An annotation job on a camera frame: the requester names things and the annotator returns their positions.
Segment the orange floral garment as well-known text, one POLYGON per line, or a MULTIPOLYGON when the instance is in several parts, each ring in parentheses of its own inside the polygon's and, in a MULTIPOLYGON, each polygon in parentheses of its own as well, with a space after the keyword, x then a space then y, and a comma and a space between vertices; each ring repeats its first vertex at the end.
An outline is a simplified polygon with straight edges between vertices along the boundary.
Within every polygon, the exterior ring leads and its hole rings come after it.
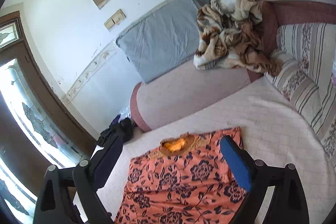
POLYGON ((234 127, 185 133, 131 159, 115 223, 229 223, 247 191, 221 153, 226 135, 243 147, 234 127))

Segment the black clothing pile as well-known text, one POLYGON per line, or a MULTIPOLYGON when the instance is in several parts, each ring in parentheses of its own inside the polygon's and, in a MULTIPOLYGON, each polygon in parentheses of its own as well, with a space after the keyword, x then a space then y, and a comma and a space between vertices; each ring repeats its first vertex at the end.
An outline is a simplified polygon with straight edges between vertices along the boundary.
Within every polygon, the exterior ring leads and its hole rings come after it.
POLYGON ((100 133, 96 145, 104 147, 105 143, 114 135, 122 138, 123 143, 130 141, 133 137, 134 124, 128 117, 121 118, 118 114, 110 123, 109 127, 100 133))

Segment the wooden glass door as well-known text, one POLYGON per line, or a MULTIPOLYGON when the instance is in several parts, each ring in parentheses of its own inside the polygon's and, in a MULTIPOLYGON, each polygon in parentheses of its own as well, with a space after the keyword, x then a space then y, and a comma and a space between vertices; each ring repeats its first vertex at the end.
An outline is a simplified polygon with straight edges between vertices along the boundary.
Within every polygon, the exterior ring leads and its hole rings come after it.
POLYGON ((18 11, 1 16, 1 198, 19 223, 32 223, 46 169, 76 166, 94 138, 41 73, 18 11))

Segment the striped floral pillow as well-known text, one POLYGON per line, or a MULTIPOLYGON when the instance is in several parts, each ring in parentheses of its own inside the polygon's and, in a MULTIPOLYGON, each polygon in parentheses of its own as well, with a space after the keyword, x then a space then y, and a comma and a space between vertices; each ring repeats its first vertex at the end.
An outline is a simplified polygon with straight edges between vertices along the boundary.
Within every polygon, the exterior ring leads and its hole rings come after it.
POLYGON ((265 76, 307 121, 335 163, 335 25, 283 25, 276 43, 271 56, 282 62, 282 70, 276 77, 265 76))

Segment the pink quilted bolster cushion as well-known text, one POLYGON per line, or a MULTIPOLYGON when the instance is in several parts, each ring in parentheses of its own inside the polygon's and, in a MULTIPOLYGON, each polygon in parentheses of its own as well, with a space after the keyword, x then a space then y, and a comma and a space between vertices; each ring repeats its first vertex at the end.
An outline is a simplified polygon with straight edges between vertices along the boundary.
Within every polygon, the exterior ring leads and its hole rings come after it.
POLYGON ((148 132, 203 110, 262 76, 241 68, 199 71, 189 60, 148 84, 138 83, 130 99, 131 116, 148 132))

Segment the brown beige patterned blanket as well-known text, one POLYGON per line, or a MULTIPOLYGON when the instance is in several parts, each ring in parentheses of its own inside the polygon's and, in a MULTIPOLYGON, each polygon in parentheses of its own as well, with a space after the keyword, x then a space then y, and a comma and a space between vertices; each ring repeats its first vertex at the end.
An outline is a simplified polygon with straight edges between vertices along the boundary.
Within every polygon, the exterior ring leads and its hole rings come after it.
POLYGON ((244 68, 277 76, 281 61, 264 48, 261 7, 255 0, 211 0, 197 13, 196 69, 244 68))

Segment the grey pillow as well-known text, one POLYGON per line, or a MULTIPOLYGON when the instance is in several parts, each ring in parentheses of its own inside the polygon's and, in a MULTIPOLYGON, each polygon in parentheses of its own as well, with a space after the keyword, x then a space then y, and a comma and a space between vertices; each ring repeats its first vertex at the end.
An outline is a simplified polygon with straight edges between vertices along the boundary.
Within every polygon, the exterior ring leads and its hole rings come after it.
POLYGON ((199 45, 198 9, 210 0, 172 0, 116 39, 144 83, 191 59, 199 45))

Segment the beige wall switch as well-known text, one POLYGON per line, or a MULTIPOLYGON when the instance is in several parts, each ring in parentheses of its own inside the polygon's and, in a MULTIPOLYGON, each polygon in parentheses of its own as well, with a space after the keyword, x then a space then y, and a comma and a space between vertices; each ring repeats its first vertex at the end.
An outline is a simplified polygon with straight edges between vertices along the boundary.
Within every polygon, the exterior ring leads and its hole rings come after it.
POLYGON ((118 9, 110 18, 106 20, 104 26, 108 31, 110 31, 114 26, 119 25, 125 19, 126 15, 123 13, 122 9, 118 9))

